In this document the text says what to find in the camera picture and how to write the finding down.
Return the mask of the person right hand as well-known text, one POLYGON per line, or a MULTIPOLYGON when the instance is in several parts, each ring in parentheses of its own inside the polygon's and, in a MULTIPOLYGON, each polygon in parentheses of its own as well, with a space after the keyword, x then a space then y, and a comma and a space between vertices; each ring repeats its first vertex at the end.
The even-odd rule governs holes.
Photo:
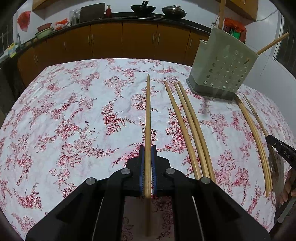
POLYGON ((292 177, 295 177, 295 169, 291 168, 287 174, 287 179, 283 191, 280 196, 280 204, 284 204, 288 200, 288 196, 295 197, 295 189, 292 189, 292 177))

